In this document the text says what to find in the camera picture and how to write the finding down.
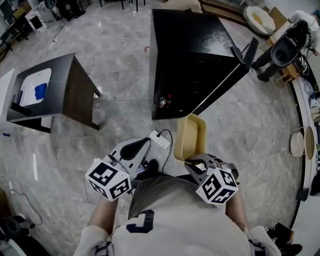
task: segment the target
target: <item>white wall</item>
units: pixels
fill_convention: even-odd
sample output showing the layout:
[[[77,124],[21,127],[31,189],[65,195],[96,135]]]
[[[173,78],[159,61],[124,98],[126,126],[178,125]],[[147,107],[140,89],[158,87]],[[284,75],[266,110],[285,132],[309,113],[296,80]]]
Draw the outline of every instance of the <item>white wall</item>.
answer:
[[[320,237],[320,197],[308,196],[305,202],[300,203],[299,211],[292,230],[294,244],[301,244],[299,256],[313,256],[319,250]]]
[[[312,13],[320,9],[319,0],[264,0],[264,3],[269,9],[277,7],[287,18],[297,10]]]
[[[314,54],[312,54],[308,59],[308,63],[312,69],[316,83],[320,88],[320,56],[315,56]]]
[[[39,0],[28,0],[28,2],[32,9],[34,9],[39,4]]]

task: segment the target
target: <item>yellow container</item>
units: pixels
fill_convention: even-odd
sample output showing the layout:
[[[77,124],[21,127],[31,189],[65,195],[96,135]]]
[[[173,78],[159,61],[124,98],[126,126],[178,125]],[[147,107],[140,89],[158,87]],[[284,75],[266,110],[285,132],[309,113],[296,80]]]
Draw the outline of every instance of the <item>yellow container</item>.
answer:
[[[207,126],[205,121],[195,114],[181,118],[176,132],[173,155],[186,161],[189,157],[205,153]]]

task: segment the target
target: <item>marble floor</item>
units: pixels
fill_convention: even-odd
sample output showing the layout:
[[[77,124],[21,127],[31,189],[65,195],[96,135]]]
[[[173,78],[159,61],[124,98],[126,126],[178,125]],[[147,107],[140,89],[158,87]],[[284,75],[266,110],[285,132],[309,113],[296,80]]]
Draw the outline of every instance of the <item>marble floor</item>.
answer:
[[[12,68],[23,71],[46,60],[76,53],[103,97],[94,100],[96,131],[64,117],[55,117],[51,134],[27,128],[8,130],[0,136],[0,187],[4,188],[12,210],[39,223],[23,196],[11,194],[8,182],[27,193],[40,212],[43,225],[32,230],[53,256],[72,255],[82,229],[87,225],[99,196],[88,186],[84,173],[94,158],[102,158],[116,143],[147,136],[153,129],[171,130],[176,119],[151,120],[148,94],[151,8],[161,3],[146,0],[139,11],[124,2],[93,3],[82,17],[66,22],[51,47],[59,22],[29,41],[14,45],[0,63],[0,76]],[[222,20],[235,44],[243,49],[253,32]],[[298,113],[287,85],[260,82],[249,72],[232,89],[200,115],[207,123],[207,152],[239,170],[239,182],[250,223],[271,225],[277,218],[288,225],[296,207],[301,161],[289,156],[291,130],[299,127]],[[152,144],[149,158],[164,164],[169,150]],[[38,181],[34,179],[36,155]],[[164,169],[173,176],[185,174],[184,166],[170,156]],[[116,225],[127,218],[131,195],[120,201]]]

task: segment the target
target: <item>black cabinet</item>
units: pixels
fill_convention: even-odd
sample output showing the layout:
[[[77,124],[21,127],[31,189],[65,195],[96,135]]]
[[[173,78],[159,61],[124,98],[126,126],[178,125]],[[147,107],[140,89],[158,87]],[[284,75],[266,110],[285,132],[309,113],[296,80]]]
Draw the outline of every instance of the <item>black cabinet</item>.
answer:
[[[235,72],[242,61],[236,56],[236,49],[215,16],[153,9],[149,66],[152,119],[199,114],[218,99],[249,70]],[[228,84],[222,84],[230,73],[238,74]],[[217,94],[210,96],[222,85],[224,92],[218,98]]]

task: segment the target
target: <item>white sleeve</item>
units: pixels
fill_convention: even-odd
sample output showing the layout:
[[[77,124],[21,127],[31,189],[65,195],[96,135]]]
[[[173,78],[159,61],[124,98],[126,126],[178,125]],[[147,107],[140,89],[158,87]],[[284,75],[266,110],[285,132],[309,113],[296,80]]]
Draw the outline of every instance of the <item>white sleeve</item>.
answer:
[[[320,32],[317,33],[314,39],[313,48],[320,53]]]
[[[97,246],[106,242],[108,237],[108,233],[99,226],[85,227],[73,256],[94,256]]]
[[[258,241],[264,248],[267,256],[281,256],[279,248],[268,236],[263,226],[255,226],[250,229],[251,238]]]
[[[301,19],[303,19],[305,16],[305,13],[302,11],[302,10],[297,10],[295,11],[291,17],[289,18],[289,20],[292,22],[292,23],[295,23]]]

